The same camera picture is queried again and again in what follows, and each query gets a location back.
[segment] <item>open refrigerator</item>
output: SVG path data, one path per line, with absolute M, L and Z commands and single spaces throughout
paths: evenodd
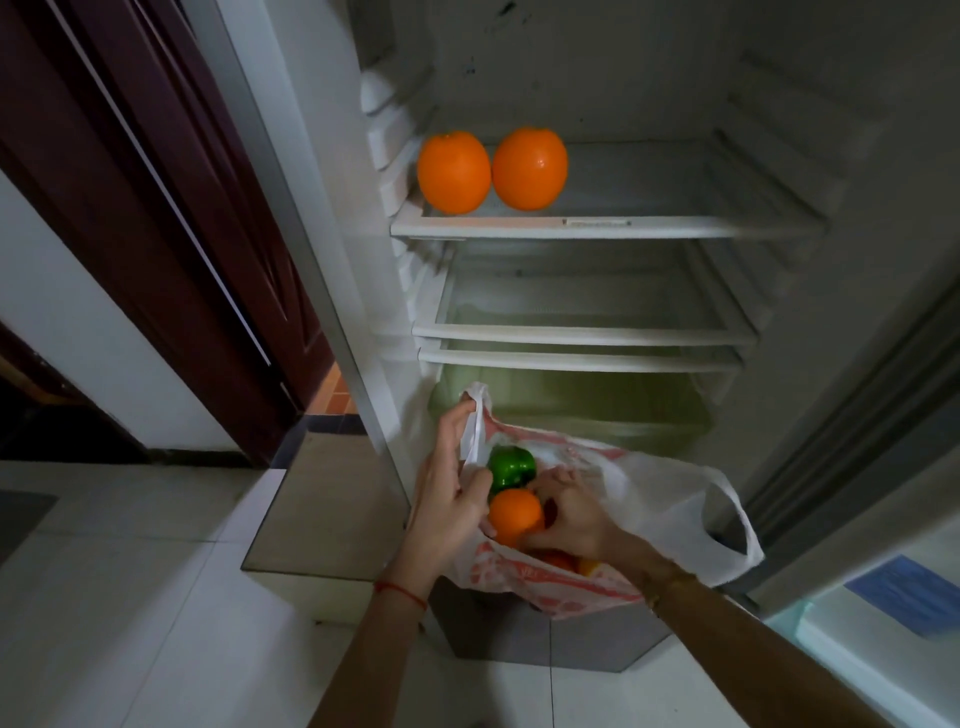
M 182 4 L 408 497 L 481 380 L 749 500 L 960 270 L 955 3 Z M 552 206 L 424 201 L 427 136 L 519 126 Z

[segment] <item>right hand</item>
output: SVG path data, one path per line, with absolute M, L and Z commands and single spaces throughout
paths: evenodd
M 607 545 L 620 529 L 576 470 L 551 468 L 538 474 L 527 488 L 537 494 L 541 503 L 552 499 L 557 504 L 557 519 L 545 531 L 529 533 L 521 539 L 521 550 L 556 548 L 573 556 L 605 561 Z

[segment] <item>plastic bag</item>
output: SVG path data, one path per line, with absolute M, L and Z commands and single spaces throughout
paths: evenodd
M 460 443 L 465 482 L 472 469 L 486 465 L 494 445 L 519 444 L 544 467 L 567 465 L 580 471 L 586 486 L 617 525 L 646 539 L 709 587 L 733 581 L 763 560 L 763 550 L 740 499 L 720 471 L 559 432 L 504 425 L 493 418 L 485 384 L 474 382 L 466 394 L 477 402 L 477 409 L 470 415 Z M 718 544 L 704 530 L 702 513 L 710 486 L 719 488 L 732 501 L 746 531 L 746 554 Z M 608 565 L 589 577 L 581 576 L 502 546 L 479 529 L 445 576 L 463 589 L 513 592 L 554 619 L 643 599 L 622 574 Z

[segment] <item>forearm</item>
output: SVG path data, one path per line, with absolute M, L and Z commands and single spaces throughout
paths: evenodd
M 658 595 L 658 617 L 752 728 L 887 726 L 800 649 L 717 592 L 684 580 L 642 539 L 619 534 L 610 538 L 606 561 L 644 596 Z
M 385 590 L 373 596 L 308 728 L 386 728 L 393 723 L 421 607 Z

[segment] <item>green pepper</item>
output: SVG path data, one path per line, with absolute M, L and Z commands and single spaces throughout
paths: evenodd
M 530 450 L 516 445 L 495 445 L 490 452 L 487 467 L 493 473 L 490 495 L 508 488 L 522 488 L 537 477 L 537 461 Z

